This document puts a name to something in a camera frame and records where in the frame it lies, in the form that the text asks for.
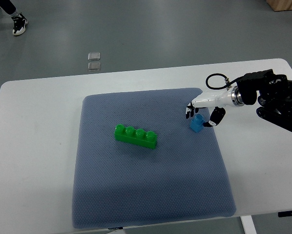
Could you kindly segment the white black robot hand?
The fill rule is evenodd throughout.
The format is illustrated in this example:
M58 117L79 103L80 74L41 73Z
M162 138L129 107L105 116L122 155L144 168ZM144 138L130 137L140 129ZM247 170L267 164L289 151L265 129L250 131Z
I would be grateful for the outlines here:
M217 126L226 114L225 106L237 107L244 105L240 97L237 87L229 88L226 91L203 92L187 105L186 118L193 117L200 109L214 107L209 120L204 122L203 126Z

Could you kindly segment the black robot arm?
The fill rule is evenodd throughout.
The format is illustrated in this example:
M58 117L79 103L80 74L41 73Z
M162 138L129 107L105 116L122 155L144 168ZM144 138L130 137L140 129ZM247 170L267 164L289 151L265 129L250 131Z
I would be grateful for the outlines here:
M292 132L292 80L269 69L247 73L236 83L245 105L258 102L259 117Z

